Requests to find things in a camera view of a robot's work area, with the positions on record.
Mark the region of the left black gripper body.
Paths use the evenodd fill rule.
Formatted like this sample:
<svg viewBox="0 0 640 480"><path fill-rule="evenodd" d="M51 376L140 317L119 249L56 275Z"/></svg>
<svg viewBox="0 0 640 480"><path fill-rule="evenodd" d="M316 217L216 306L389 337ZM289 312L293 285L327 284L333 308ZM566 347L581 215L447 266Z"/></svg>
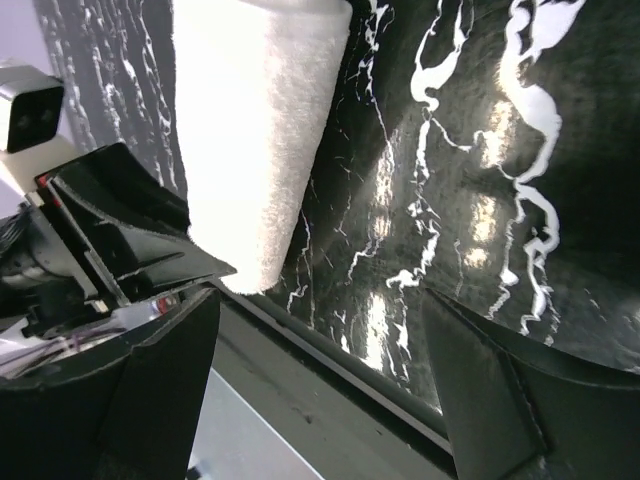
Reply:
<svg viewBox="0 0 640 480"><path fill-rule="evenodd" d="M1 220L1 329L24 319L25 337L51 339L117 309L90 265L74 255L40 208L23 201Z"/></svg>

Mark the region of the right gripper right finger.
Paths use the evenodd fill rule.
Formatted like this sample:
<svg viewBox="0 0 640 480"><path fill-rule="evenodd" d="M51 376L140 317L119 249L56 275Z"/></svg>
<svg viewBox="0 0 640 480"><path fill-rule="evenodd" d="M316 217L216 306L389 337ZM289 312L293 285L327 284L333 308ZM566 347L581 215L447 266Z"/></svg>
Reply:
<svg viewBox="0 0 640 480"><path fill-rule="evenodd" d="M432 289L422 315L459 478L638 478L638 375L547 347Z"/></svg>

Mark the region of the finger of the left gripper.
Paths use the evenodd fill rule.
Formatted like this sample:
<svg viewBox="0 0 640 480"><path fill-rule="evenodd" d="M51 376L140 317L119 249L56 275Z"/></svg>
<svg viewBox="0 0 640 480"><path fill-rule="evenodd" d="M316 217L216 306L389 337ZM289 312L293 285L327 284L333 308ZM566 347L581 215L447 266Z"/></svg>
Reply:
<svg viewBox="0 0 640 480"><path fill-rule="evenodd" d="M234 273L188 235L186 202L115 143L34 178L107 302L131 305Z"/></svg>

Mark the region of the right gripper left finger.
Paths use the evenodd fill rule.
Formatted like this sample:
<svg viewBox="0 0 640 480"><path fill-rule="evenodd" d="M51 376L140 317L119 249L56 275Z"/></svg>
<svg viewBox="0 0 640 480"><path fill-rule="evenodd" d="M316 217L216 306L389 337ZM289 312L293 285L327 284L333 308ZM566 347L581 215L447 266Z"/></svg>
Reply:
<svg viewBox="0 0 640 480"><path fill-rule="evenodd" d="M220 294L181 305L1 382L4 479L183 479L220 319Z"/></svg>

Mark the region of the white towel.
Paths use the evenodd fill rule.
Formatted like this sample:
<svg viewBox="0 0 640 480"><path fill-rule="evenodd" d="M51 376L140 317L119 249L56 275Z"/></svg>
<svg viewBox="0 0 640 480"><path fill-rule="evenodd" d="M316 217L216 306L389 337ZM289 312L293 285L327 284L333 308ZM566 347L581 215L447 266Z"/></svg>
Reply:
<svg viewBox="0 0 640 480"><path fill-rule="evenodd" d="M237 294L273 287L320 145L346 1L177 1L175 126L189 233Z"/></svg>

